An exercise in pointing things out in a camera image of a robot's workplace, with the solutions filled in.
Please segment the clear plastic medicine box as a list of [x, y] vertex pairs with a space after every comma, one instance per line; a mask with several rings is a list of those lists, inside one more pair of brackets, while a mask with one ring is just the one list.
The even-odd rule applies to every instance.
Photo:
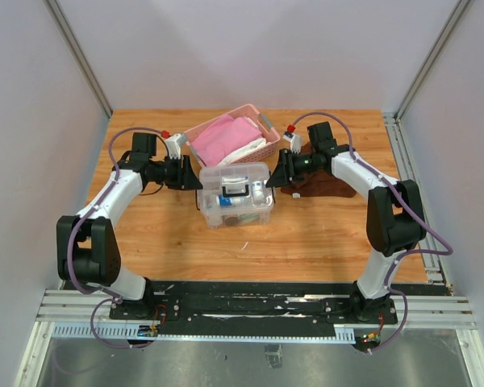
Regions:
[[[207, 206], [209, 204], [210, 197], [208, 197], [205, 201], [198, 200], [198, 195], [196, 194], [196, 198], [197, 198], [198, 209], [204, 216], [207, 222], [207, 226], [210, 227], [207, 221], [208, 220]], [[240, 222], [238, 225], [234, 227], [242, 227], [242, 226], [254, 225], [254, 224], [266, 224], [269, 221], [270, 213], [273, 209], [273, 206], [274, 206], [274, 195], [273, 195], [273, 198], [271, 200], [268, 200], [267, 202], [256, 203], [251, 198], [250, 206], [247, 206], [247, 207], [239, 206], [239, 207], [228, 207], [228, 208], [219, 207], [219, 209], [222, 214], [222, 220], [225, 217], [236, 216], [240, 219]], [[217, 228], [225, 228], [225, 227], [227, 226], [222, 224], [220, 227], [217, 227]]]

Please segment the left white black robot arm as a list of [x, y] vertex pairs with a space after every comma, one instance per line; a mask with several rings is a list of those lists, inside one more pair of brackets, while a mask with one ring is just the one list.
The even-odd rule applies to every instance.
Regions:
[[148, 184], [197, 191], [202, 184], [190, 157], [182, 154], [187, 138], [149, 127], [132, 127], [131, 148], [111, 156], [112, 171], [94, 199], [75, 215], [56, 223], [57, 272], [80, 293], [103, 292], [116, 310], [146, 319], [157, 311], [151, 281], [121, 262], [115, 227]]

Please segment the white swab packets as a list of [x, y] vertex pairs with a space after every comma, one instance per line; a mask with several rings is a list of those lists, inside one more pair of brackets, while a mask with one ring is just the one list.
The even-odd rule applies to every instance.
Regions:
[[238, 176], [238, 177], [223, 177], [221, 179], [222, 185], [245, 185], [248, 184], [248, 177]]

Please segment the small bandage roll packet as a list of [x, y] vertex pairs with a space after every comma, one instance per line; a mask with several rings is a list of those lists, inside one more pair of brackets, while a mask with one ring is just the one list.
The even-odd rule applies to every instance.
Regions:
[[265, 200], [265, 183], [263, 181], [254, 181], [251, 185], [251, 190], [254, 202], [263, 202]]

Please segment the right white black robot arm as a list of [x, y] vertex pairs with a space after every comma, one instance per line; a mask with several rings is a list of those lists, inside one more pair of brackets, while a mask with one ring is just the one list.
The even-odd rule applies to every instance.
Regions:
[[378, 316], [391, 295], [391, 283], [400, 255], [413, 250], [426, 231], [419, 187], [413, 180], [400, 181], [373, 167], [352, 144], [338, 144], [330, 123], [307, 128], [311, 150], [282, 149], [266, 186], [285, 187], [324, 171], [346, 183], [367, 203], [366, 235], [371, 251], [364, 272], [354, 283], [349, 312], [360, 323]]

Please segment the white blue pill bottle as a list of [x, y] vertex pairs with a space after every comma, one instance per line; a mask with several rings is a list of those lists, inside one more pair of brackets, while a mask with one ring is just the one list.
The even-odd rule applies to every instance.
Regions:
[[247, 207], [251, 205], [251, 198], [249, 196], [246, 197], [224, 197], [223, 195], [218, 195], [217, 203], [221, 208], [228, 208], [228, 207]]

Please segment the white medicine bottle green label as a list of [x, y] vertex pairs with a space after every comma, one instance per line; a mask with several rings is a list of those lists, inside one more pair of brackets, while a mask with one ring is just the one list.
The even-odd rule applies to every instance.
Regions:
[[208, 225], [212, 228], [220, 227], [223, 224], [218, 199], [219, 197], [217, 195], [211, 195], [209, 198], [209, 204], [207, 206], [207, 221]]

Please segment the clear box lid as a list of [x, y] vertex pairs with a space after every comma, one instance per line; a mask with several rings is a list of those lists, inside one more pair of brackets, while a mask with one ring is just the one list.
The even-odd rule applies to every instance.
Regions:
[[221, 195], [267, 202], [273, 198], [273, 191], [265, 185], [269, 177], [269, 167], [263, 162], [205, 167], [199, 174], [202, 189], [197, 193], [198, 200]]

